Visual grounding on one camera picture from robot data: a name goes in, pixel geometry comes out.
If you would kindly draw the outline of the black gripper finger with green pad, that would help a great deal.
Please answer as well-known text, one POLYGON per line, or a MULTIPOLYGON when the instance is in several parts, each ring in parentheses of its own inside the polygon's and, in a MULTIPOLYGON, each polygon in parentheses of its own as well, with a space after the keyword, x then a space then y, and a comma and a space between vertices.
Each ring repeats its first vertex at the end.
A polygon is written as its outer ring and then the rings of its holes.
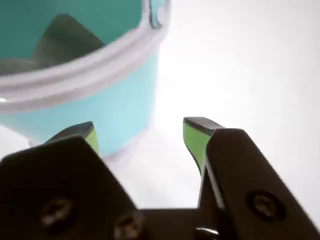
POLYGON ((320 233, 249 135, 183 119, 183 141, 217 205, 220 240, 317 240, 320 233))
POLYGON ((139 240, 144 219, 98 154, 90 121, 0 162, 3 240, 139 240))

